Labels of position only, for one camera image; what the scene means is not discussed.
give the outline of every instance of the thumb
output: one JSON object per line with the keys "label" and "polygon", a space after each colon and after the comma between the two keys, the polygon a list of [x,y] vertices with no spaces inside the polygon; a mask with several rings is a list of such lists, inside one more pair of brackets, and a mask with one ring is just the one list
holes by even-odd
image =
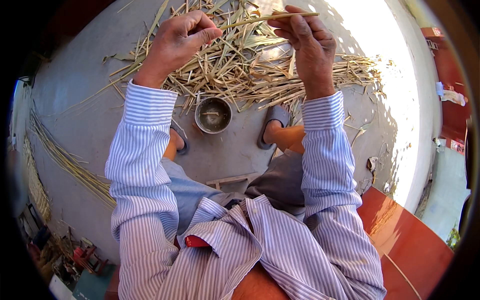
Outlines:
{"label": "thumb", "polygon": [[297,35],[301,45],[307,45],[314,40],[312,30],[307,21],[301,15],[294,15],[290,17],[290,25],[293,32]]}
{"label": "thumb", "polygon": [[189,36],[189,38],[198,48],[200,48],[203,44],[209,44],[211,40],[221,36],[222,33],[222,30],[219,28],[205,28],[196,34]]}

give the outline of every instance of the striped shirt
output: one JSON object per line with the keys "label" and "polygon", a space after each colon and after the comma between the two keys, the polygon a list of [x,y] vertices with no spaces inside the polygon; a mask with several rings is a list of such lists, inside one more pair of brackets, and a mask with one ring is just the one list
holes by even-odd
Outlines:
{"label": "striped shirt", "polygon": [[[303,222],[274,209],[264,195],[230,210],[203,198],[179,237],[177,201],[160,163],[176,98],[130,82],[110,147],[105,174],[118,204],[111,227],[120,243],[121,299],[230,299],[257,262],[291,299],[385,296],[378,253],[356,211],[361,198],[341,92],[302,107]],[[188,247],[190,235],[211,248]]]}

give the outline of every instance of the bowl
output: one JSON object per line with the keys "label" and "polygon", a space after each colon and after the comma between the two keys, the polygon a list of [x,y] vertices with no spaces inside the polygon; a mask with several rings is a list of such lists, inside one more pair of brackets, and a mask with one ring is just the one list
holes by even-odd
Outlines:
{"label": "bowl", "polygon": [[232,121],[232,108],[222,98],[207,98],[195,109],[195,123],[205,133],[222,132],[228,127],[230,121]]}

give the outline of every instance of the gray slipper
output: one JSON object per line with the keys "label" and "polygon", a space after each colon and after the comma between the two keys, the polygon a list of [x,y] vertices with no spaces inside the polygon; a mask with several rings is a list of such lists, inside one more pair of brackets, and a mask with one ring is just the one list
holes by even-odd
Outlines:
{"label": "gray slipper", "polygon": [[187,137],[186,137],[185,134],[183,133],[183,130],[180,129],[180,127],[178,127],[178,126],[175,124],[175,122],[172,122],[172,123],[170,124],[170,128],[173,129],[173,130],[175,130],[175,131],[179,134],[179,136],[180,136],[181,139],[183,140],[183,143],[185,144],[182,149],[177,150],[177,153],[178,153],[179,155],[185,155],[185,154],[187,154],[188,151],[190,150],[190,143],[188,142]]}
{"label": "gray slipper", "polygon": [[257,139],[257,146],[263,150],[268,150],[272,148],[273,145],[266,144],[264,141],[265,128],[267,127],[268,122],[271,120],[279,120],[280,123],[282,123],[282,127],[285,128],[288,125],[288,121],[290,121],[290,113],[284,110],[280,105],[275,105],[268,108],[267,115],[264,120],[264,126],[262,127]]}

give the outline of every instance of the shirt sleeve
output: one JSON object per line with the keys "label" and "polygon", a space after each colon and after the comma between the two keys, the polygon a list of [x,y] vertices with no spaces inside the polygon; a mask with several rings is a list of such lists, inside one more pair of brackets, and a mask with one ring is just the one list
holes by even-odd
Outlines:
{"label": "shirt sleeve", "polygon": [[382,299],[382,268],[363,230],[353,179],[355,159],[343,130],[343,94],[306,101],[302,191],[305,223],[328,257],[349,299]]}
{"label": "shirt sleeve", "polygon": [[160,163],[176,99],[177,93],[130,81],[110,146],[105,175],[117,201],[111,229],[120,243],[120,299],[152,298],[178,255],[177,200]]}

